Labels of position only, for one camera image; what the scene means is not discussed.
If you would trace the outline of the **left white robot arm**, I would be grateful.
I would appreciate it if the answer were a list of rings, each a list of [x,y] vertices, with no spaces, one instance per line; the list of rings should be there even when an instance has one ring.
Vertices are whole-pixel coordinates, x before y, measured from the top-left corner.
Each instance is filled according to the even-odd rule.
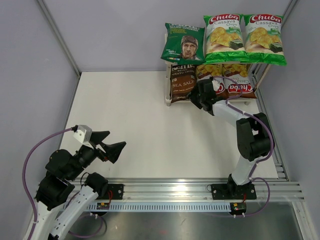
[[[25,233],[26,240],[63,240],[73,224],[94,200],[106,201],[98,210],[109,210],[112,200],[121,200],[124,194],[123,184],[110,184],[97,172],[87,174],[80,190],[71,200],[75,189],[72,184],[81,173],[95,160],[115,163],[126,146],[126,142],[105,144],[109,131],[92,131],[86,125],[75,125],[62,130],[73,132],[73,137],[81,146],[75,154],[65,149],[54,151],[45,166],[45,177],[40,181],[36,195],[32,196],[26,182],[27,164],[34,146],[27,155],[22,168],[22,184],[30,201],[33,221]]]

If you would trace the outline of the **green Chuba cassava chips bag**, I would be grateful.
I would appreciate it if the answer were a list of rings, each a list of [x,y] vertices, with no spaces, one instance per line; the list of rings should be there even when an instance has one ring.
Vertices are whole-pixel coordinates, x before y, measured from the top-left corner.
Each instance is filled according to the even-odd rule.
[[[281,29],[283,16],[268,13],[245,14],[245,51],[250,64],[286,66]]]

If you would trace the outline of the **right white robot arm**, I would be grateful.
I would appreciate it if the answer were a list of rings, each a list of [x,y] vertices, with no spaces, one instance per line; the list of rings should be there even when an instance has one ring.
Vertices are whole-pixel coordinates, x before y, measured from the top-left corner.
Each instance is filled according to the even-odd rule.
[[[253,177],[259,163],[268,160],[274,150],[274,139],[267,116],[240,110],[218,96],[218,81],[214,77],[199,80],[188,94],[188,99],[212,116],[220,117],[236,129],[237,149],[240,153],[235,170],[226,183],[211,184],[214,200],[255,200],[257,198]]]

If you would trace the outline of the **brown Kettle sea salt bag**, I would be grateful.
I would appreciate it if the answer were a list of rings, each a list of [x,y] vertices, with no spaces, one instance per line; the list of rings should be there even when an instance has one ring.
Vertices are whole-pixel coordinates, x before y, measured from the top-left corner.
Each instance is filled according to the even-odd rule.
[[[197,83],[196,65],[172,65],[170,82],[171,103],[186,100]]]

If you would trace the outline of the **dark green Real chips bag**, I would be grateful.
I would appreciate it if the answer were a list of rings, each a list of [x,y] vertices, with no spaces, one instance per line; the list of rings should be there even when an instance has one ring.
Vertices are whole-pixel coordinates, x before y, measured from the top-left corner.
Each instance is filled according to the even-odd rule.
[[[182,24],[165,24],[166,42],[161,59],[177,65],[200,65],[205,62],[205,29]]]

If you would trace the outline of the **brown Chuba cassava chips bag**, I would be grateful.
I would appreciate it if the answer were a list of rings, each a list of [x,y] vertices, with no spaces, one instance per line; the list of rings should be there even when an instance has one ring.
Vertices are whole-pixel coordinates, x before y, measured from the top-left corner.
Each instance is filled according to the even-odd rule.
[[[242,98],[256,98],[246,64],[223,64],[221,72],[223,77],[230,78],[239,85],[229,79],[223,79],[229,97],[239,95],[242,92]]]

